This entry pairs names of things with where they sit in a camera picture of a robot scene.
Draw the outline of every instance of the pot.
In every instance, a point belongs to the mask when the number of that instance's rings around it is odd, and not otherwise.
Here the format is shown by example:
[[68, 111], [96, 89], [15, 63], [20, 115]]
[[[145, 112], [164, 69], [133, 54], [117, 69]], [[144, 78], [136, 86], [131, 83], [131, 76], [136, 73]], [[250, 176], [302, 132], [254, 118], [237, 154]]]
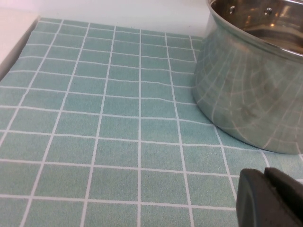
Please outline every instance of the pot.
[[201, 111], [231, 136], [285, 154], [303, 151], [303, 1], [207, 0], [195, 69]]

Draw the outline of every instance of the grid pattern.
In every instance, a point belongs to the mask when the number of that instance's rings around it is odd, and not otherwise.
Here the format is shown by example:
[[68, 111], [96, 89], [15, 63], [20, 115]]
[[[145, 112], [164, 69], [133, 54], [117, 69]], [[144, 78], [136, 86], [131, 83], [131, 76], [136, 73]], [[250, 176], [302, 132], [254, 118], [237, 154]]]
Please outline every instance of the grid pattern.
[[241, 169], [303, 182], [302, 156], [241, 143], [200, 112], [200, 43], [42, 18], [0, 82], [1, 224], [237, 226]]

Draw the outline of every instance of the stainless steel pot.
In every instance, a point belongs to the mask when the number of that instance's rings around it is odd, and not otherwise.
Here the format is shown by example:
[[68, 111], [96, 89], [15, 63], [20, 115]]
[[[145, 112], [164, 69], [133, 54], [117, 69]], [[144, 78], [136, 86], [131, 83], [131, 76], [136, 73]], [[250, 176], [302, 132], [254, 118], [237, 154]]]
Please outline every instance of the stainless steel pot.
[[198, 106], [248, 144], [303, 152], [303, 1], [207, 1], [209, 31], [193, 89]]

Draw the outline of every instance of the tile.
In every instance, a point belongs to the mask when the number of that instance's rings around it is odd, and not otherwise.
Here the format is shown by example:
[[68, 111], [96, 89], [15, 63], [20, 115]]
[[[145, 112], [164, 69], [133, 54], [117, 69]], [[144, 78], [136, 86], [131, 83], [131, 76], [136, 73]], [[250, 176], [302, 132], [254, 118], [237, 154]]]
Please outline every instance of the tile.
[[187, 174], [187, 181], [192, 205], [235, 207], [228, 177]]
[[95, 165], [137, 167], [138, 143], [99, 140]]
[[23, 48], [20, 57], [27, 57], [27, 56], [44, 57], [47, 50], [48, 50], [48, 46], [26, 45]]
[[120, 116], [138, 116], [139, 100], [127, 98], [106, 97], [104, 101], [104, 114]]
[[77, 60], [79, 52], [79, 49], [52, 46], [47, 55], [47, 58]]
[[40, 165], [0, 163], [0, 193], [30, 195]]
[[116, 31], [115, 40], [124, 41], [124, 42], [139, 43], [140, 35], [139, 34], [134, 34], [134, 33]]
[[11, 130], [51, 133], [57, 112], [19, 109]]
[[96, 136], [98, 121], [98, 116], [79, 113], [62, 113], [56, 133]]
[[30, 90], [22, 106], [59, 110], [64, 96], [63, 92]]
[[1, 86], [28, 87], [35, 72], [9, 72], [0, 81]]
[[193, 97], [192, 88], [190, 87], [174, 87], [174, 93], [177, 102], [196, 103]]
[[78, 226], [83, 202], [34, 200], [25, 227]]
[[89, 62], [78, 62], [75, 75], [85, 77], [105, 78], [108, 65], [100, 65]]
[[169, 62], [167, 59], [141, 57], [141, 67], [146, 69], [169, 69]]
[[193, 43], [193, 48], [195, 50], [200, 50], [201, 45], [202, 45], [202, 41], [201, 40], [192, 40]]
[[172, 72], [172, 82], [175, 86], [193, 87], [195, 85], [195, 76], [191, 73]]
[[137, 226], [137, 206], [130, 204], [88, 203], [85, 226], [96, 227], [100, 223], [115, 227]]
[[265, 160], [259, 151], [245, 151], [232, 148], [224, 148], [227, 164], [231, 175], [239, 175], [244, 168], [252, 168], [264, 171]]
[[141, 200], [187, 204], [183, 174], [141, 171]]
[[95, 139], [54, 136], [46, 161], [91, 164]]
[[95, 51], [110, 51], [112, 46], [111, 40], [89, 38], [85, 39], [83, 48]]
[[97, 28], [97, 29], [108, 29], [108, 30], [114, 30], [115, 26], [111, 26], [111, 25], [100, 25], [100, 24], [94, 24], [91, 23], [90, 28]]
[[174, 38], [184, 38], [189, 39], [188, 35], [180, 35], [180, 34], [174, 34], [174, 33], [166, 33], [167, 37], [174, 37]]
[[36, 71], [42, 61], [42, 58], [19, 58], [16, 63], [11, 67], [13, 70], [31, 70]]
[[32, 84], [32, 87], [66, 91], [70, 80], [70, 76], [61, 76], [39, 72]]
[[160, 36], [164, 36], [164, 32], [155, 32], [155, 31], [149, 31], [149, 30], [141, 30], [142, 34], [145, 35], [160, 35]]
[[195, 71], [196, 63], [194, 61], [179, 61], [170, 59], [171, 70], [175, 72], [193, 73]]
[[169, 58], [185, 60], [185, 61], [195, 61], [194, 53], [192, 50], [184, 50], [184, 49], [171, 48], [171, 47], [169, 47]]
[[187, 171], [227, 174], [221, 148], [183, 146], [183, 153]]
[[13, 108], [0, 108], [0, 129], [6, 129], [15, 109]]
[[187, 208], [142, 206], [142, 227], [189, 227], [190, 219]]
[[114, 41], [113, 52], [139, 55], [139, 44]]
[[70, 91], [102, 95], [105, 81], [102, 79], [74, 77]]
[[173, 100], [171, 86], [155, 83], [142, 83], [141, 88], [142, 97]]
[[237, 213], [233, 210], [193, 209], [194, 223], [197, 227], [237, 227]]
[[139, 97], [139, 83], [108, 81], [106, 94], [109, 96]]
[[54, 46], [81, 48], [84, 37], [58, 34]]
[[129, 27], [116, 27], [116, 31], [120, 31], [120, 32], [131, 32], [131, 33], [139, 33], [140, 30], [139, 29], [134, 29], [134, 28], [129, 28]]
[[89, 197], [100, 200], [137, 201], [136, 170], [94, 168]]
[[101, 38], [101, 39], [113, 39], [113, 31], [89, 29], [88, 37]]
[[210, 124], [210, 121], [205, 117], [197, 105], [177, 103], [177, 110], [179, 119]]
[[19, 226], [27, 206], [26, 199], [0, 199], [0, 220], [3, 227]]
[[80, 61], [89, 61], [89, 62], [108, 64], [109, 53], [82, 50], [81, 56], [80, 56]]
[[167, 46], [191, 49], [190, 39], [167, 37]]
[[219, 140], [212, 125], [180, 122], [180, 130], [182, 143], [219, 145]]
[[66, 34], [66, 35], [85, 36], [86, 30], [87, 30], [86, 28], [82, 28], [82, 27], [73, 27], [73, 26], [62, 25], [59, 33]]
[[80, 21], [74, 21], [74, 20], [64, 20], [63, 24], [80, 26], [80, 27], [87, 27], [89, 25], [87, 22], [80, 22]]
[[166, 70], [141, 70], [141, 80], [170, 84], [169, 71]]
[[61, 23], [60, 19], [53, 19], [53, 18], [47, 18], [47, 17], [40, 18], [40, 21], [53, 22], [53, 23]]
[[35, 195], [84, 198], [88, 178], [89, 167], [45, 165]]
[[50, 137], [8, 133], [0, 147], [0, 158], [42, 161]]
[[142, 143], [141, 167], [182, 171], [180, 146]]
[[152, 44], [159, 46], [165, 45], [165, 37], [154, 36], [154, 35], [141, 35], [141, 43], [142, 44]]
[[100, 137], [137, 140], [138, 119], [103, 116]]
[[218, 134], [220, 136], [220, 139], [222, 141], [222, 144], [224, 146], [230, 146], [230, 147], [236, 147], [236, 148], [245, 148], [245, 149], [257, 149], [256, 147], [253, 147], [251, 145], [248, 145], [246, 143], [241, 142], [240, 140], [237, 140], [230, 135], [226, 134], [222, 130], [218, 129]]
[[27, 41], [27, 44], [47, 44], [50, 45], [55, 34], [32, 32]]
[[75, 61], [45, 59], [40, 70], [43, 72], [72, 74], [75, 64]]
[[299, 155], [264, 152], [270, 167], [275, 167], [294, 179], [303, 179], [303, 165]]
[[167, 58], [165, 46], [141, 45], [141, 56]]
[[142, 119], [142, 140], [178, 143], [177, 121]]
[[17, 106], [25, 91], [25, 89], [0, 87], [0, 105]]
[[139, 69], [131, 69], [111, 65], [108, 77], [110, 79], [139, 81]]
[[138, 68], [139, 67], [139, 56], [113, 53], [111, 64]]
[[101, 96], [90, 96], [82, 94], [68, 94], [63, 110], [100, 113], [102, 104]]
[[173, 102], [156, 99], [143, 99], [141, 101], [142, 117], [168, 117], [176, 118]]

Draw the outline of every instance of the white wall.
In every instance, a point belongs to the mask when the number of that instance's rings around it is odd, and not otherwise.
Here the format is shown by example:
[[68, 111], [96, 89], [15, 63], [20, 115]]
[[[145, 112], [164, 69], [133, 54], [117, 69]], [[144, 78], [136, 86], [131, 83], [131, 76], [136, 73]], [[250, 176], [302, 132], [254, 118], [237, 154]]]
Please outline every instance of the white wall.
[[188, 35], [203, 35], [209, 16], [205, 0], [0, 0], [0, 7]]

